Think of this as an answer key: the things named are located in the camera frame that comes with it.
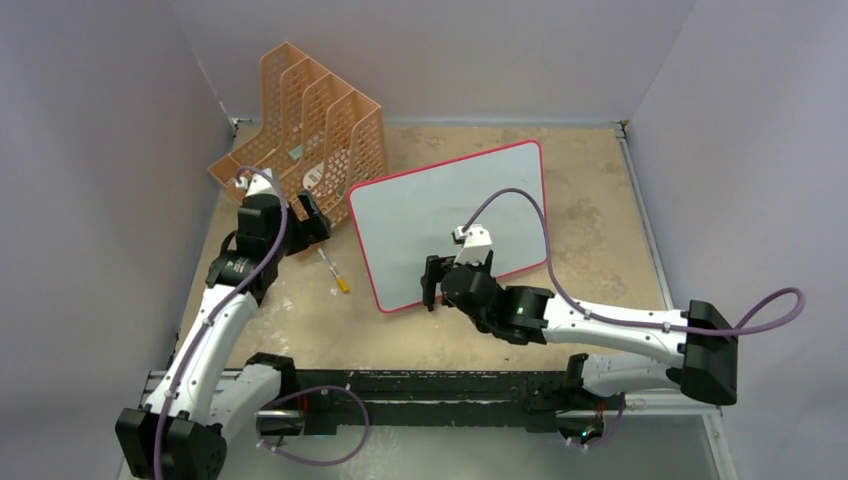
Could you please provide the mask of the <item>white marker pen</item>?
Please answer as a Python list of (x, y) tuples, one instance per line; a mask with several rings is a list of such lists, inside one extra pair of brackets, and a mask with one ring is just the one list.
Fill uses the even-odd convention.
[(324, 249), (322, 247), (318, 247), (316, 249), (316, 251), (319, 254), (319, 256), (321, 257), (322, 261), (328, 266), (328, 268), (329, 268), (331, 274), (334, 276), (336, 282), (337, 282), (338, 277), (342, 278), (341, 274), (339, 273), (339, 271), (337, 270), (337, 268), (335, 267), (335, 265), (333, 264), (333, 262), (331, 261), (329, 256), (326, 254)]

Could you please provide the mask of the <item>pink framed whiteboard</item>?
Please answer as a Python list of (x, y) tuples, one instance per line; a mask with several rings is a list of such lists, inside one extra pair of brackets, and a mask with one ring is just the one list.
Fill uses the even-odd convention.
[(426, 257), (456, 254), (452, 233), (469, 219), (491, 233), (498, 277), (548, 257), (536, 215), (546, 208), (543, 150), (536, 140), (360, 183), (347, 200), (383, 313), (421, 304)]

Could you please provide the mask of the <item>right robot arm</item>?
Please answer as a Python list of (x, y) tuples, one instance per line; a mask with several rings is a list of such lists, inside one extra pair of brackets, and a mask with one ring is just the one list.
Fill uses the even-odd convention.
[(422, 302), (465, 314), (475, 328), (514, 345), (577, 343), (610, 349), (574, 356), (561, 381), (564, 399), (584, 407), (597, 397), (677, 389), (690, 399), (728, 406), (737, 401), (738, 338), (708, 302), (684, 310), (649, 311), (577, 301), (544, 288), (498, 284), (491, 264), (460, 264), (430, 255)]

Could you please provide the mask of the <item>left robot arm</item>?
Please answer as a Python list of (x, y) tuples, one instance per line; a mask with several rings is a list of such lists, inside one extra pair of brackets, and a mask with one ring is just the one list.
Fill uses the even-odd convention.
[(271, 187), (247, 194), (237, 226), (222, 241), (205, 279), (200, 307), (163, 380), (115, 432), (130, 473), (140, 479), (215, 479), (232, 437), (260, 406), (284, 409), (298, 382), (290, 359), (256, 354), (236, 382), (218, 388), (236, 340), (278, 276), (278, 264), (329, 239), (331, 222), (306, 190), (299, 218)]

